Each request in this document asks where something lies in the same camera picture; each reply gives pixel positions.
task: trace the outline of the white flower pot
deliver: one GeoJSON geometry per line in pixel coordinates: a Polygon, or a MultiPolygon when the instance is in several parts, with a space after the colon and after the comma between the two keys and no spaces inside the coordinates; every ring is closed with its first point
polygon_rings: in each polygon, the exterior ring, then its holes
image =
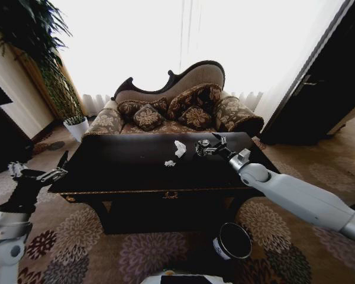
{"type": "Polygon", "coordinates": [[[72,136],[74,136],[74,138],[78,141],[81,142],[82,141],[82,136],[85,133],[85,131],[87,131],[88,129],[88,120],[86,117],[84,117],[84,121],[79,123],[79,124],[75,124],[75,125],[68,125],[66,123],[66,121],[63,122],[63,125],[67,128],[68,131],[70,131],[70,133],[72,134],[72,136]]]}

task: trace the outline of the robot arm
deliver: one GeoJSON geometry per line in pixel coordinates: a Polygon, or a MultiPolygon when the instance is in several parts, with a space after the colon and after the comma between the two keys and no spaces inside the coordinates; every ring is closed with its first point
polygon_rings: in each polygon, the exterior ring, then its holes
{"type": "Polygon", "coordinates": [[[249,150],[233,152],[226,148],[224,137],[214,136],[221,142],[214,148],[201,149],[202,156],[205,153],[219,154],[229,162],[244,184],[263,192],[272,202],[312,225],[338,231],[355,241],[355,210],[339,197],[293,176],[281,175],[261,164],[250,163],[249,150]]]}
{"type": "Polygon", "coordinates": [[[24,255],[25,242],[31,231],[29,222],[36,210],[37,195],[47,186],[64,176],[67,152],[60,164],[47,173],[27,169],[23,164],[9,164],[9,171],[18,182],[9,200],[0,205],[0,284],[17,283],[18,262],[24,255]]]}

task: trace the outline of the table leg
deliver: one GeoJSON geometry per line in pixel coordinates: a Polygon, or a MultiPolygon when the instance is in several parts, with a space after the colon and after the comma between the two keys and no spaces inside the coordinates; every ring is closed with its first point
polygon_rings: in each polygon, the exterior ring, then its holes
{"type": "Polygon", "coordinates": [[[89,201],[89,202],[84,202],[84,203],[88,204],[89,206],[91,206],[93,208],[93,210],[95,210],[97,216],[100,219],[104,233],[108,234],[109,233],[109,226],[110,226],[109,212],[106,209],[104,203],[102,203],[101,201],[89,201]]]}
{"type": "Polygon", "coordinates": [[[234,197],[229,208],[227,209],[226,221],[234,222],[237,212],[241,208],[243,203],[245,203],[250,198],[261,196],[265,195],[255,188],[242,189],[240,194],[234,197]]]}

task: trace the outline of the floor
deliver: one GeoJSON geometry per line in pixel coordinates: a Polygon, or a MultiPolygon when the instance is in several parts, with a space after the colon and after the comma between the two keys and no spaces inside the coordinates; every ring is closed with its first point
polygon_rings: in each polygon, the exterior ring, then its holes
{"type": "MultiPolygon", "coordinates": [[[[29,168],[50,170],[79,146],[63,127],[41,143],[29,168]]],[[[355,119],[316,146],[256,143],[282,173],[355,203],[355,119]]],[[[14,186],[8,172],[0,173],[0,204],[14,186]]],[[[211,250],[199,232],[105,235],[87,205],[68,204],[47,188],[36,206],[18,283],[140,283],[176,263],[202,266],[195,253],[211,250]]],[[[343,236],[311,227],[266,198],[248,201],[237,222],[250,232],[253,254],[232,264],[236,283],[355,283],[355,243],[343,236]]]]}

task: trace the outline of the sofa backrest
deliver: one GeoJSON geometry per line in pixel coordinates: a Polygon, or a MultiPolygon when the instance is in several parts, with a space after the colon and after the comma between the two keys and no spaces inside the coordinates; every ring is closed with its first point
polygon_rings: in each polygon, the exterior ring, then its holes
{"type": "Polygon", "coordinates": [[[222,88],[225,84],[224,68],[218,62],[211,60],[197,62],[179,75],[171,70],[168,74],[170,78],[167,84],[158,91],[141,90],[133,85],[133,78],[130,77],[117,89],[112,100],[117,103],[127,99],[151,102],[165,96],[169,104],[181,92],[198,84],[214,83],[222,88]]]}

